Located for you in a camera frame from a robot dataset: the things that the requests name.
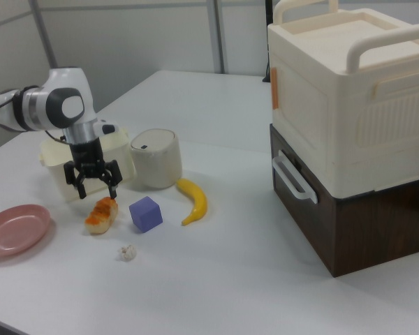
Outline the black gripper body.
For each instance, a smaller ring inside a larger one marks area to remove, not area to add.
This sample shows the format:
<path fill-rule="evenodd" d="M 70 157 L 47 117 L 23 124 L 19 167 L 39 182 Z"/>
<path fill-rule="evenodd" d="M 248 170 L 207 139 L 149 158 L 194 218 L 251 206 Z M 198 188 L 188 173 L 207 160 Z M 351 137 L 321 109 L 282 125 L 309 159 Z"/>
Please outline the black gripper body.
<path fill-rule="evenodd" d="M 85 178 L 101 178 L 104 167 L 103 151 L 98 138 L 91 142 L 69 145 L 75 169 L 82 171 Z"/>

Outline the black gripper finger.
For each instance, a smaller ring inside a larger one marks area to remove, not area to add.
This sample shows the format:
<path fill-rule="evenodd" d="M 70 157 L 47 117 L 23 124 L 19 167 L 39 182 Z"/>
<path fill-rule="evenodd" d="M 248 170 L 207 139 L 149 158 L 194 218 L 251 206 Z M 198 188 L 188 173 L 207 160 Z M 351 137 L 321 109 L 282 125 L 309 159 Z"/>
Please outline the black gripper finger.
<path fill-rule="evenodd" d="M 110 198 L 114 200 L 117 197 L 117 187 L 122 181 L 122 174 L 116 160 L 104 162 L 101 181 L 107 185 Z"/>
<path fill-rule="evenodd" d="M 74 187 L 74 189 L 78 192 L 79 198 L 86 198 L 87 193 L 83 185 L 85 179 L 84 174 L 82 171 L 79 171 L 78 174 L 75 174 L 75 166 L 73 161 L 64 163 L 64 174 L 66 183 Z"/>

